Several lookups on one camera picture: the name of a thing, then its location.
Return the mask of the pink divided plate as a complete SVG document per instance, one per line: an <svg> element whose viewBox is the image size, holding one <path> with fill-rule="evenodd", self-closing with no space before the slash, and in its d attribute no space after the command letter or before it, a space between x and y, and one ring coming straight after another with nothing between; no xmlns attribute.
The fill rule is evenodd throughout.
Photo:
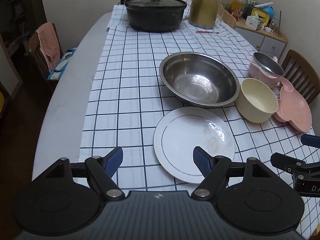
<svg viewBox="0 0 320 240"><path fill-rule="evenodd" d="M310 107L303 96L295 90L292 83L281 78L278 109L273 117L279 122L288 122L299 132L307 133L312 125Z"/></svg>

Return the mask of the white round plate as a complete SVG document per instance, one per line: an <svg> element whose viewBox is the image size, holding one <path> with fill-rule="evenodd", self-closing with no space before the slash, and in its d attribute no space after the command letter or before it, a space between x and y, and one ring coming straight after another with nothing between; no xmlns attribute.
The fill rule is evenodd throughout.
<svg viewBox="0 0 320 240"><path fill-rule="evenodd" d="M209 155L233 159L235 142L229 126L214 113L198 107L182 107L166 114L153 135L155 155L175 178L199 184L203 175L193 161L200 146Z"/></svg>

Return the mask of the cream round bowl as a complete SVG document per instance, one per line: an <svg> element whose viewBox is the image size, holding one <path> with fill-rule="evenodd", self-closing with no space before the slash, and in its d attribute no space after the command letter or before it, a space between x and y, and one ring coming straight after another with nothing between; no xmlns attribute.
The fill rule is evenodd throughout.
<svg viewBox="0 0 320 240"><path fill-rule="evenodd" d="M274 92L254 78L242 81L235 104L239 113L255 124L267 121L278 110L278 100Z"/></svg>

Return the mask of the pink bowl with steel insert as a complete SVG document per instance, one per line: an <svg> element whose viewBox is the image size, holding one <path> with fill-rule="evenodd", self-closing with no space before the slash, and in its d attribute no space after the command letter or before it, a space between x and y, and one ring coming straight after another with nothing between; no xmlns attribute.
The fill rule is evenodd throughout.
<svg viewBox="0 0 320 240"><path fill-rule="evenodd" d="M248 72L250 77L263 82L270 88L276 87L284 76L284 70L279 65L278 59L260 52L253 53L249 59Z"/></svg>

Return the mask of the large steel mixing bowl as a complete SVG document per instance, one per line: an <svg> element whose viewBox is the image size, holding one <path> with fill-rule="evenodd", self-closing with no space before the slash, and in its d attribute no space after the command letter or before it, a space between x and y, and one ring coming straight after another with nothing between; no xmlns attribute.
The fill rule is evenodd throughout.
<svg viewBox="0 0 320 240"><path fill-rule="evenodd" d="M235 73L217 59L196 52L179 52L159 65L162 82L182 101L199 107L221 107L239 95Z"/></svg>

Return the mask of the wooden chair right side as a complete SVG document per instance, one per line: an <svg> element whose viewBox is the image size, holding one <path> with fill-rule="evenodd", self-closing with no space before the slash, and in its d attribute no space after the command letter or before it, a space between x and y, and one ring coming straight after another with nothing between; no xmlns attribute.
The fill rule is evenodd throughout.
<svg viewBox="0 0 320 240"><path fill-rule="evenodd" d="M300 53L290 49L281 67L284 78L291 82L310 105L319 95L319 76L311 64Z"/></svg>

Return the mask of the white checked tablecloth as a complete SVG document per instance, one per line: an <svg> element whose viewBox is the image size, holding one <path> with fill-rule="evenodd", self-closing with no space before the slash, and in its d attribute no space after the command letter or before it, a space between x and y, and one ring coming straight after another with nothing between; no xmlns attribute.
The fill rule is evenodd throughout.
<svg viewBox="0 0 320 240"><path fill-rule="evenodd" d="M111 22L107 26L111 32L103 38L105 46L88 99L79 161L92 155L105 155L120 146L124 159L112 179L126 194L130 190L192 193L196 185L184 183L165 171L153 150L153 134L159 120L174 109L188 106L165 87L159 76L159 64L172 53L194 51L226 64L241 84L249 77L248 59L255 49L222 22L209 30L213 34L197 33L201 30L186 19L173 32L137 32L129 27L124 5L114 6ZM208 110L232 131L233 161L260 159L291 186L291 175L271 165L272 153L279 152L306 163L319 161L319 149L302 145L302 133L289 124L274 118L253 124L242 118L234 103Z"/></svg>

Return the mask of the grey drawer cabinet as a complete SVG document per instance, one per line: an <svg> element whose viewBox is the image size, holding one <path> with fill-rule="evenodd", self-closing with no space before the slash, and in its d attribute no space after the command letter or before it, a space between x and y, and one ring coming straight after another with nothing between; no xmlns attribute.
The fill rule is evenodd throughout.
<svg viewBox="0 0 320 240"><path fill-rule="evenodd" d="M218 4L218 15L222 20L232 27L237 33L243 36L257 51L261 51L270 57L278 59L283 54L287 45L287 37L283 33L268 33L263 29L253 30L245 25L245 19L239 18L238 21L224 9L222 4Z"/></svg>

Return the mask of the white tissue box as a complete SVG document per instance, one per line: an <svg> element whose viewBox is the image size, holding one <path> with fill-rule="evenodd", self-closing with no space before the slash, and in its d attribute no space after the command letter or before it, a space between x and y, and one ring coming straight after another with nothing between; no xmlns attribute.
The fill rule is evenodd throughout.
<svg viewBox="0 0 320 240"><path fill-rule="evenodd" d="M253 30L259 30L262 28L263 22L260 20L258 15L250 15L246 18L245 26Z"/></svg>

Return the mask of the red pen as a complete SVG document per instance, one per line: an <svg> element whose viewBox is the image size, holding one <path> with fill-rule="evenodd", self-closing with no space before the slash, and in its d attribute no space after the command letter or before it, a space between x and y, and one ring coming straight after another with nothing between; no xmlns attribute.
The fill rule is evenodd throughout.
<svg viewBox="0 0 320 240"><path fill-rule="evenodd" d="M218 31L196 31L196 33L199 33L199 34L219 34Z"/></svg>

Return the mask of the pink towel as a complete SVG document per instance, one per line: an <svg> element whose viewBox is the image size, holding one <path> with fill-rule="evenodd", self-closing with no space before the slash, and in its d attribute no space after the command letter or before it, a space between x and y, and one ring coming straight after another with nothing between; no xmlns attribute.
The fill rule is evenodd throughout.
<svg viewBox="0 0 320 240"><path fill-rule="evenodd" d="M47 22L36 30L40 51L51 72L61 57L60 45L52 23Z"/></svg>

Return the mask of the wooden chair left side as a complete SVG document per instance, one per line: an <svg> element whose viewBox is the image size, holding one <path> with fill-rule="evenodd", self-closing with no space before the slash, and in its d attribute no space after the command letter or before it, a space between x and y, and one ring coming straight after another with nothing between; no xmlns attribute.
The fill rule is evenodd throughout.
<svg viewBox="0 0 320 240"><path fill-rule="evenodd" d="M29 38L28 53L47 79L63 55L55 24L47 22L38 27Z"/></svg>

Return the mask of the orange bottle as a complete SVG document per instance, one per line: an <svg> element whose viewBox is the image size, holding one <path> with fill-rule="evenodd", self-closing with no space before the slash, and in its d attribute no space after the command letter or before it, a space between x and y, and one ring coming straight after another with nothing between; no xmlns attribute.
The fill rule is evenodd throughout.
<svg viewBox="0 0 320 240"><path fill-rule="evenodd" d="M240 13L242 11L242 0L232 0L231 5L228 9L228 12L238 20L240 17Z"/></svg>

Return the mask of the gold thermos jug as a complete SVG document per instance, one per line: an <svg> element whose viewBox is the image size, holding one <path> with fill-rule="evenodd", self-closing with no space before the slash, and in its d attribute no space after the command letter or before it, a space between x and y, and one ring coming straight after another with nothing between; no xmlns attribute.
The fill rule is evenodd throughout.
<svg viewBox="0 0 320 240"><path fill-rule="evenodd" d="M212 29L215 25L217 11L218 0L192 0L188 22L202 29Z"/></svg>

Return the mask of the black pot with glass lid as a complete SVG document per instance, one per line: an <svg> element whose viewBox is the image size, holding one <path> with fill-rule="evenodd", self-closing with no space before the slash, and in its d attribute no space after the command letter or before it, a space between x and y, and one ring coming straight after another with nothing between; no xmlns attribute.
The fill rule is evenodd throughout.
<svg viewBox="0 0 320 240"><path fill-rule="evenodd" d="M177 29L187 7L183 0L125 0L124 5L130 26L149 33Z"/></svg>

